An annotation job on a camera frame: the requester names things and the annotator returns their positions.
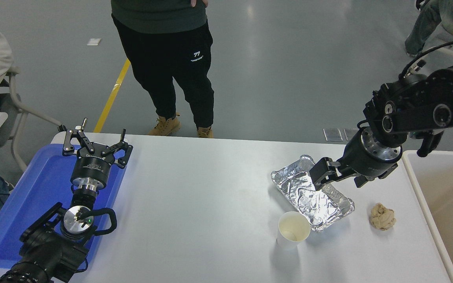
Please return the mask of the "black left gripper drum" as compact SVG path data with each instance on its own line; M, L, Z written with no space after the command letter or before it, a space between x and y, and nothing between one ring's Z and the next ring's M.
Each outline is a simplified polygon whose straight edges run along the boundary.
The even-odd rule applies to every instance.
M77 154L77 161L74 165L70 178L72 184L79 184L82 179L94 179L95 184L106 184L108 181L111 165L115 162L114 155L97 156L92 154Z

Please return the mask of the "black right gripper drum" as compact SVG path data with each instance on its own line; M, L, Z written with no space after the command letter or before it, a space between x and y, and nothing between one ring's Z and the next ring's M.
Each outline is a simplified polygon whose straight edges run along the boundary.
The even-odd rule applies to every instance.
M358 131L345 146L340 172L347 177L368 176L370 181L385 179L397 162L398 147L383 145L372 131Z

